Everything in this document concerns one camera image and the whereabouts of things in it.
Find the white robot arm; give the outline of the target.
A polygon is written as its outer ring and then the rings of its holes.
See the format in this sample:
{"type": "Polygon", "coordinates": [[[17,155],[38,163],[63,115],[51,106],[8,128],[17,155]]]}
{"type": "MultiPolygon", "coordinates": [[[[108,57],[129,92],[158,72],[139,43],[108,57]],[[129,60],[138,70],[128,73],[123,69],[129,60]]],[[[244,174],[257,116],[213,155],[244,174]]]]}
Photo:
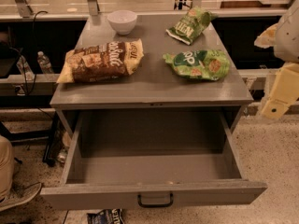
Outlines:
{"type": "Polygon", "coordinates": [[[279,119],[299,98],[299,0],[294,0],[278,23],[264,30],[254,45],[272,47],[274,55],[284,62],[261,111],[266,118],[279,119]]]}

